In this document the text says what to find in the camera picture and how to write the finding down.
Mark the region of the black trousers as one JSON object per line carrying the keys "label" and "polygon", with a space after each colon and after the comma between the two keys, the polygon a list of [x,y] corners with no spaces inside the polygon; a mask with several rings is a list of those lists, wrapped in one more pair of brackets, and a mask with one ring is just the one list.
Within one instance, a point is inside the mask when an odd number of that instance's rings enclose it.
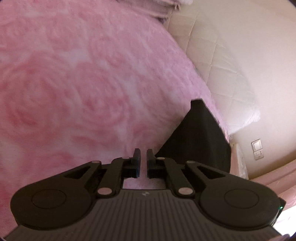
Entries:
{"label": "black trousers", "polygon": [[180,165],[195,161],[226,173],[231,169],[230,144],[201,99],[191,101],[189,112],[155,156]]}

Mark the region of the pink floral bed blanket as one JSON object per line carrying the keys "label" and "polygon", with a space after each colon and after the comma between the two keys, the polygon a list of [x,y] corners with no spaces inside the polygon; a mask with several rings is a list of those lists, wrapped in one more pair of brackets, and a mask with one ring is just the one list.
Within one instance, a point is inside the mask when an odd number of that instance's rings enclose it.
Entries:
{"label": "pink floral bed blanket", "polygon": [[158,151],[208,86],[163,25],[116,1],[1,1],[1,236],[13,194],[92,160]]}

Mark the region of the folded pink sheet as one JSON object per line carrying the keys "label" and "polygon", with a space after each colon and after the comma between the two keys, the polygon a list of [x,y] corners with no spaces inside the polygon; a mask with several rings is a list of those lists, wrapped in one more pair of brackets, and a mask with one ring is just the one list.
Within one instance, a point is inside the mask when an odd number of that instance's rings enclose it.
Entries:
{"label": "folded pink sheet", "polygon": [[180,9],[181,5],[179,1],[120,0],[117,2],[137,13],[155,18],[162,23],[168,19],[171,8]]}

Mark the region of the wall light switch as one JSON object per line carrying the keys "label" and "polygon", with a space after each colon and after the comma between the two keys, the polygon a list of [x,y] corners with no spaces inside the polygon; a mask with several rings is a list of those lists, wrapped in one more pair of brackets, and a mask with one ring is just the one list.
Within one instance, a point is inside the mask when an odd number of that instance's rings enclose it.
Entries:
{"label": "wall light switch", "polygon": [[261,139],[251,142],[251,145],[252,145],[253,152],[257,152],[262,149]]}

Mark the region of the wall power socket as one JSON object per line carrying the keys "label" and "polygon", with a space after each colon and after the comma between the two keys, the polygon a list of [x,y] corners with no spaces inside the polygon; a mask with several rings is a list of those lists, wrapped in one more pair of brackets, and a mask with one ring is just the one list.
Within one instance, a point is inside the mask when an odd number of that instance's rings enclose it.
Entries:
{"label": "wall power socket", "polygon": [[255,151],[255,152],[253,153],[253,155],[254,155],[254,159],[255,159],[255,160],[259,160],[259,159],[264,158],[263,149]]}

